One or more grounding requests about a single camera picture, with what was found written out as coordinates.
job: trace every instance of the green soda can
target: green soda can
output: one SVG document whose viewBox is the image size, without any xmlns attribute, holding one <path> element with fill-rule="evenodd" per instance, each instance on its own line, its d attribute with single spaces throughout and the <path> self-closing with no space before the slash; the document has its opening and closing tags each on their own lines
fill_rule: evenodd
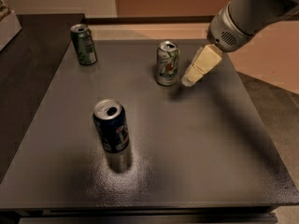
<svg viewBox="0 0 299 224">
<path fill-rule="evenodd" d="M 156 81 L 171 86 L 178 81 L 178 45 L 171 41 L 162 42 L 157 49 Z"/>
<path fill-rule="evenodd" d="M 80 64 L 89 65 L 97 61 L 92 32 L 87 25 L 72 26 L 71 38 Z"/>
</svg>

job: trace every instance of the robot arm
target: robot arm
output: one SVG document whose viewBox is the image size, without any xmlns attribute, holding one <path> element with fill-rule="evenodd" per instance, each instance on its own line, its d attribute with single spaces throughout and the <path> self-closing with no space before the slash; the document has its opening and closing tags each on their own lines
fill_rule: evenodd
<svg viewBox="0 0 299 224">
<path fill-rule="evenodd" d="M 182 78 L 186 87 L 194 85 L 222 59 L 247 44 L 267 25 L 282 21 L 299 10 L 299 0 L 232 0 L 207 31 L 211 43 L 200 48 Z"/>
</svg>

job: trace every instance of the floor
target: floor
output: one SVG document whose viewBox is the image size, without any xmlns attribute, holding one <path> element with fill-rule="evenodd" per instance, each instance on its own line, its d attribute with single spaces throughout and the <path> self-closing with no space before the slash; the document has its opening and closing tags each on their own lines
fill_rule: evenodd
<svg viewBox="0 0 299 224">
<path fill-rule="evenodd" d="M 90 26 L 94 40 L 206 38 L 206 23 Z M 230 53 L 252 102 L 299 189 L 299 21 L 273 24 Z M 299 206 L 280 207 L 278 223 L 297 224 Z"/>
</svg>

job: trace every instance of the silver soda can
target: silver soda can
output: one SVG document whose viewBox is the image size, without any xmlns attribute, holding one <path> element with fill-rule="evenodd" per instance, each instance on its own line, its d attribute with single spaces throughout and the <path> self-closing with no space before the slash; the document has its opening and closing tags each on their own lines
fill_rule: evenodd
<svg viewBox="0 0 299 224">
<path fill-rule="evenodd" d="M 80 64 L 89 65 L 97 61 L 92 32 L 87 25 L 72 26 L 71 38 Z"/>
<path fill-rule="evenodd" d="M 170 42 L 162 42 L 157 49 L 157 73 L 156 80 L 164 86 L 171 86 L 178 80 L 178 45 Z"/>
<path fill-rule="evenodd" d="M 93 122 L 105 151 L 117 153 L 129 145 L 125 111 L 117 101 L 103 100 L 96 104 Z"/>
<path fill-rule="evenodd" d="M 124 173 L 132 166 L 132 152 L 130 145 L 118 153 L 105 152 L 107 164 L 115 173 Z"/>
</svg>

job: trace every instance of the table surface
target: table surface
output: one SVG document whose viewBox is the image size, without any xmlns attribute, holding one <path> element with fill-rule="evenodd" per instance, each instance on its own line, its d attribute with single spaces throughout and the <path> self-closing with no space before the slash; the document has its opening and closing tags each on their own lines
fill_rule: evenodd
<svg viewBox="0 0 299 224">
<path fill-rule="evenodd" d="M 83 17 L 20 15 L 22 30 L 0 52 L 0 184 L 64 57 L 69 29 Z"/>
<path fill-rule="evenodd" d="M 205 41 L 179 40 L 180 75 Z M 185 208 L 299 204 L 299 193 L 225 55 L 195 87 L 163 87 L 159 41 L 71 45 L 0 186 L 0 208 Z M 119 101 L 131 144 L 107 155 L 94 105 Z"/>
</svg>

